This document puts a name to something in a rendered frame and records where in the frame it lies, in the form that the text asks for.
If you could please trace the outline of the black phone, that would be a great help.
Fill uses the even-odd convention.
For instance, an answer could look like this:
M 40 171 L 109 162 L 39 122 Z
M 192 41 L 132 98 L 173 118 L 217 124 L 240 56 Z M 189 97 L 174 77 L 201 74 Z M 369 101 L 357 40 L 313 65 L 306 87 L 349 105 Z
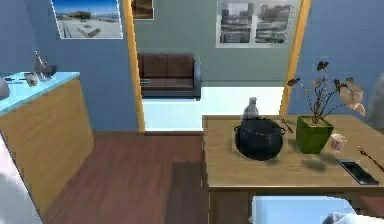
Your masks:
M 370 173 L 365 171 L 358 163 L 352 160 L 337 159 L 337 163 L 343 167 L 360 185 L 378 185 Z

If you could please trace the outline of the grey rounded object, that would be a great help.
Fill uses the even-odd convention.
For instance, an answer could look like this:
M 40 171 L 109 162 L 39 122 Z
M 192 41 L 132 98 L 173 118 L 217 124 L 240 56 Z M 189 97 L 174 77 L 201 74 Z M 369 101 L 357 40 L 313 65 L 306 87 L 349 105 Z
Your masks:
M 10 89 L 8 83 L 3 78 L 0 78 L 0 100 L 8 98 L 9 95 Z

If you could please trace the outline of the plant in green pot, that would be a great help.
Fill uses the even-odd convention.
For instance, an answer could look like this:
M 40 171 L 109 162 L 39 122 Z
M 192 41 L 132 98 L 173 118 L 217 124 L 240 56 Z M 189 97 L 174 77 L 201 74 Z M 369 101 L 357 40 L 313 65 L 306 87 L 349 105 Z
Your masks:
M 352 77 L 330 80 L 328 65 L 328 61 L 317 63 L 316 70 L 321 76 L 311 87 L 304 86 L 299 77 L 287 81 L 289 87 L 299 85 L 303 89 L 309 104 L 310 114 L 299 115 L 296 123 L 296 145 L 304 154 L 319 154 L 325 147 L 334 130 L 327 116 L 337 108 L 344 106 L 366 116 L 362 87 Z

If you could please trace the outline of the grey city framed picture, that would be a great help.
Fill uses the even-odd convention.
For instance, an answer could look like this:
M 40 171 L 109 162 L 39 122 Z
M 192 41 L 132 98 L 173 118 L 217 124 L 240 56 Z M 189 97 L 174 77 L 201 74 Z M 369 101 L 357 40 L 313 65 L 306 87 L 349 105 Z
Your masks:
M 301 0 L 218 0 L 217 48 L 285 48 L 294 35 Z

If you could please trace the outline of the small beige cup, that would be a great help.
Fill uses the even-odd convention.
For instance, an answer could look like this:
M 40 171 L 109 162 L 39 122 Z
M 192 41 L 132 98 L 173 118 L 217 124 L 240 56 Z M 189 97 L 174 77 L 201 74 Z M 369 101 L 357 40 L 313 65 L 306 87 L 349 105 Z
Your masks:
M 24 77 L 25 77 L 25 79 L 26 79 L 26 81 L 30 87 L 37 85 L 38 80 L 37 80 L 37 76 L 35 74 L 26 73 L 24 75 Z

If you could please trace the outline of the grey glass bottle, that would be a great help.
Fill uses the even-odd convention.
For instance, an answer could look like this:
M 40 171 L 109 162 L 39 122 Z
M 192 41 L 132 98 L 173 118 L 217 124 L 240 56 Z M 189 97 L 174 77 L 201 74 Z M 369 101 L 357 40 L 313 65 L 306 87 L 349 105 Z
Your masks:
M 258 108 L 257 108 L 257 98 L 256 97 L 250 97 L 248 105 L 243 111 L 242 118 L 243 119 L 251 119 L 254 117 L 257 117 L 259 115 Z

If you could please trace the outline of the brown leather sofa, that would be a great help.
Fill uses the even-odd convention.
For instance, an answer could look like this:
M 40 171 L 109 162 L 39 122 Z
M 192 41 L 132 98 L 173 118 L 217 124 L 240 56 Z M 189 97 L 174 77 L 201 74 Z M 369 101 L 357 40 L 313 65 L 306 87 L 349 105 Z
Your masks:
M 192 53 L 139 53 L 137 59 L 144 99 L 201 99 L 201 62 Z

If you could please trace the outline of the brown framed picture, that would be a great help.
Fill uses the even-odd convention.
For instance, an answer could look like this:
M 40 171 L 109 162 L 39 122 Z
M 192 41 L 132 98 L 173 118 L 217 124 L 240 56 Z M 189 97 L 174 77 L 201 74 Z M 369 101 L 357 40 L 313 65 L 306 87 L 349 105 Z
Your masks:
M 135 19 L 153 19 L 153 0 L 132 0 L 132 13 Z

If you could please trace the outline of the blue sky framed picture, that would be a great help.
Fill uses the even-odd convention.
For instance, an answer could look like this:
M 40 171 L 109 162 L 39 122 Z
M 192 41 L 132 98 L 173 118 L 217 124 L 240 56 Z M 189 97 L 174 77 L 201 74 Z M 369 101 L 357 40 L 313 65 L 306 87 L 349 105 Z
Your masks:
M 61 39 L 123 38 L 118 0 L 51 0 L 51 5 Z

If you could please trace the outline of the brown stick utensil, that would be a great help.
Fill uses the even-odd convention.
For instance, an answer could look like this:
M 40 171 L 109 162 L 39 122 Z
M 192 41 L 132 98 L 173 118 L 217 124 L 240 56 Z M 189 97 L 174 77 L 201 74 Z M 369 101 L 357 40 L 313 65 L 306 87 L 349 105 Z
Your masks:
M 357 146 L 358 151 L 361 155 L 366 156 L 368 159 L 370 159 L 382 172 L 384 172 L 384 167 L 378 163 L 373 157 L 371 157 L 362 147 Z

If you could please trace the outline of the wooden cabinet with blue top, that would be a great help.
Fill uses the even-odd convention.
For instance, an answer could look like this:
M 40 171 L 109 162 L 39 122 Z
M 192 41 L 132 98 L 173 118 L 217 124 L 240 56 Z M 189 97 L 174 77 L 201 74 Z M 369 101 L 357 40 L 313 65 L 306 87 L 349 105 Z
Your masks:
M 80 74 L 16 85 L 0 101 L 0 131 L 38 212 L 46 213 L 94 147 Z

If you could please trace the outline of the wooden table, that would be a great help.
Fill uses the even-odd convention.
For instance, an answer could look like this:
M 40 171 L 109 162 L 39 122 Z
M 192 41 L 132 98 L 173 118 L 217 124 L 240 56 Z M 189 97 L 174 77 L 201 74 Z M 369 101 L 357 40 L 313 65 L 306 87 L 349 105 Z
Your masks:
M 203 173 L 209 192 L 208 223 L 246 224 L 252 196 L 384 197 L 384 172 L 357 149 L 362 147 L 384 167 L 384 135 L 351 115 L 332 115 L 328 120 L 347 139 L 341 152 L 325 146 L 319 154 L 303 154 L 295 149 L 295 135 L 288 132 L 277 157 L 255 161 L 241 155 L 235 146 L 239 116 L 205 115 Z M 360 185 L 337 159 L 355 161 L 379 184 Z

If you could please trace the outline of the small pale crumpled object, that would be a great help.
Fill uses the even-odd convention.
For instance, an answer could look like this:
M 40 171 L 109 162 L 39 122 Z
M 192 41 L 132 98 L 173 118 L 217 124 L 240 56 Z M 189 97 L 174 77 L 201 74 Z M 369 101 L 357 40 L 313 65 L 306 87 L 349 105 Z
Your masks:
M 346 142 L 346 137 L 341 134 L 335 133 L 330 136 L 330 147 L 336 152 L 340 152 L 345 146 Z

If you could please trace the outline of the black cooking pot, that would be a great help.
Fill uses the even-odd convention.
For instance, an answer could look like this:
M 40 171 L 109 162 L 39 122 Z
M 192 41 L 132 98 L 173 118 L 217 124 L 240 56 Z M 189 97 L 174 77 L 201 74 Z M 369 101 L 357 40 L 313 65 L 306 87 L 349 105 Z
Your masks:
M 281 152 L 286 130 L 271 119 L 254 117 L 242 119 L 234 132 L 235 146 L 243 156 L 267 161 Z

